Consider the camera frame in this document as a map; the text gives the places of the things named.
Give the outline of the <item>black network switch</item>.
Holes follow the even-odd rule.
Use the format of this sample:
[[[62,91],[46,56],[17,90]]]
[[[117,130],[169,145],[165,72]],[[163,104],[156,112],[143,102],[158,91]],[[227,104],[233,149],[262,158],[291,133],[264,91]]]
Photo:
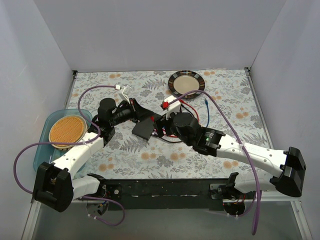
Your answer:
[[[147,118],[141,122],[138,122],[132,129],[131,133],[148,141],[151,138],[154,128],[154,122],[152,121],[152,119]]]

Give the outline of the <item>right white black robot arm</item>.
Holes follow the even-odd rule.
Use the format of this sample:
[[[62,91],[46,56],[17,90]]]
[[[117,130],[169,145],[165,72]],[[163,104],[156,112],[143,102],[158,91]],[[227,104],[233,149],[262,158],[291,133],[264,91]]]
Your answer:
[[[203,127],[186,112],[154,120],[157,134],[173,134],[184,144],[204,156],[230,159],[253,167],[253,176],[232,173],[226,185],[227,195],[237,199],[252,191],[276,190],[283,195],[299,198],[303,193],[306,163],[296,147],[276,150],[250,143],[239,143],[222,131]]]

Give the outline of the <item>orange woven round plate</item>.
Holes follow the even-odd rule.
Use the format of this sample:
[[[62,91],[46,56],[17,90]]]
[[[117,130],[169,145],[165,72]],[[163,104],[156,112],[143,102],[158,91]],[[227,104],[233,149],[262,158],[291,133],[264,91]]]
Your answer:
[[[59,119],[50,129],[48,140],[59,150],[68,150],[71,143],[79,142],[87,132],[87,123],[79,115],[68,115]]]

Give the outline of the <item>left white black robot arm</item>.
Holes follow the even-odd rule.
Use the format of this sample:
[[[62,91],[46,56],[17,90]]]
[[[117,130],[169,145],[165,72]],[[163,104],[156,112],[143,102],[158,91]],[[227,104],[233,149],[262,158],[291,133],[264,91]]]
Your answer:
[[[38,167],[33,198],[58,212],[65,211],[72,200],[83,196],[103,199],[108,191],[102,176],[89,173],[76,179],[76,173],[109,143],[115,135],[116,125],[132,121],[136,134],[148,140],[154,130],[154,121],[159,117],[159,114],[140,106],[134,98],[123,100],[119,105],[112,98],[104,98],[83,136],[85,143],[72,147],[52,163],[43,162]]]

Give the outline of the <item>teal plastic tray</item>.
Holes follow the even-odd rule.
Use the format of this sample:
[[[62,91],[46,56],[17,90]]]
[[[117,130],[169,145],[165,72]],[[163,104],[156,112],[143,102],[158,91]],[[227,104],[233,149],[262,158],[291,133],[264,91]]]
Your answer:
[[[91,119],[92,115],[89,111],[87,110],[82,110],[82,113],[84,116],[81,116],[80,112],[78,109],[64,109],[64,110],[58,110],[54,113],[52,113],[47,120],[45,121],[41,136],[40,136],[40,142],[49,142],[49,133],[52,128],[52,126],[61,118],[69,115],[78,115],[84,118],[86,124],[87,124],[87,130],[88,126],[90,125],[86,119]],[[46,163],[51,163],[54,160],[58,159],[61,157],[64,153],[66,153],[69,149],[67,150],[59,150],[55,147],[53,147],[51,144],[44,144],[44,145],[39,145],[36,150],[36,154],[34,157],[34,162],[33,162],[33,167],[35,170],[38,169],[40,164],[43,162]]]

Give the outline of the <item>floral tablecloth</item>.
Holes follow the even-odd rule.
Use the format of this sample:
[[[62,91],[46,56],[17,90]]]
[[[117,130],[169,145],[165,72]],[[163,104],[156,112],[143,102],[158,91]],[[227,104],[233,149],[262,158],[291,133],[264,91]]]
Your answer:
[[[206,69],[199,74],[210,95],[189,100],[199,122],[231,135],[236,131],[245,143],[269,147],[251,84],[243,69]],[[81,106],[92,115],[99,103],[121,98],[113,85],[130,85],[129,96],[144,108],[162,114],[162,101],[171,95],[168,80],[171,71],[79,72],[70,94],[68,107]],[[115,127],[115,135],[106,147],[94,154],[76,174],[77,178],[94,173],[106,179],[186,179],[228,178],[231,173],[252,171],[248,164],[226,158],[204,156],[176,138],[151,137],[144,140],[132,134],[133,122]]]

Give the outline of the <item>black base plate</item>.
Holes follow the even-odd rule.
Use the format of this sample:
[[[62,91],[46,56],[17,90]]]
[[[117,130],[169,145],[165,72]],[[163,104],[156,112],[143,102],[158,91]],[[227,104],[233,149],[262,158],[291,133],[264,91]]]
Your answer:
[[[222,211],[223,200],[253,199],[254,190],[241,193],[228,178],[107,179],[105,189],[90,195],[120,203],[126,210],[207,209]]]

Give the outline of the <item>dark rimmed beige plate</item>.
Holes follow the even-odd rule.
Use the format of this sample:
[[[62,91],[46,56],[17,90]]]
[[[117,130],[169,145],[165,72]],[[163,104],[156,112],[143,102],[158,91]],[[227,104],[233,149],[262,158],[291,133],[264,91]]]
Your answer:
[[[190,70],[181,70],[173,73],[168,79],[168,88],[175,97],[193,91],[204,91],[206,87],[203,77]]]

